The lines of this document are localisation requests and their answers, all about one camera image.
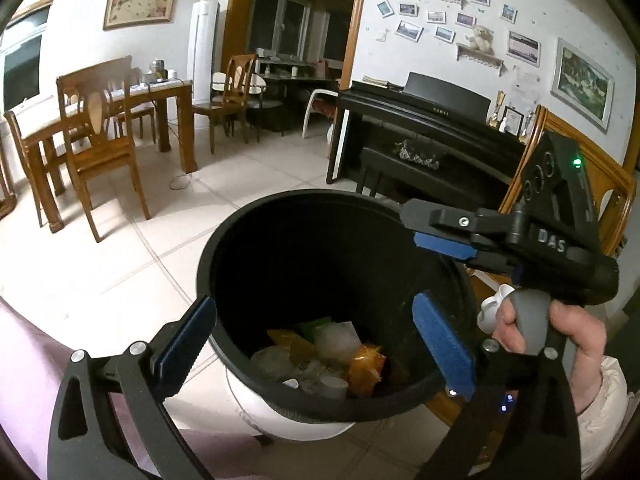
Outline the right cream sleeve forearm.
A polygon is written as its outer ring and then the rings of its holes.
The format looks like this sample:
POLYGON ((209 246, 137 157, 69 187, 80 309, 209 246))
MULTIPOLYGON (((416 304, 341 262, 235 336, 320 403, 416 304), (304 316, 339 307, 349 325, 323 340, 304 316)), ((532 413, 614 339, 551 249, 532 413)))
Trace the right cream sleeve forearm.
POLYGON ((597 396, 578 416, 580 441, 580 469, 583 479, 589 478, 603 460, 620 427, 628 408, 627 383, 620 363, 610 356, 600 366, 602 384, 597 396))

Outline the right hand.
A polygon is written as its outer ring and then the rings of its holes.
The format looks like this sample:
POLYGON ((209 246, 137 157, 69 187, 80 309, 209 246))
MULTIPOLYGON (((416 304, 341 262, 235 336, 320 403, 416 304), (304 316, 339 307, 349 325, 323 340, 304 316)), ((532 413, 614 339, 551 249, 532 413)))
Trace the right hand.
MULTIPOLYGON (((497 311, 497 326, 492 338, 507 352, 524 354, 526 342, 518 329, 518 316, 509 298, 503 300, 497 311)), ((606 330, 602 321, 578 306, 568 306, 552 300, 549 321, 576 347, 570 392, 578 415, 590 407, 602 386, 601 362, 606 345, 606 330)))

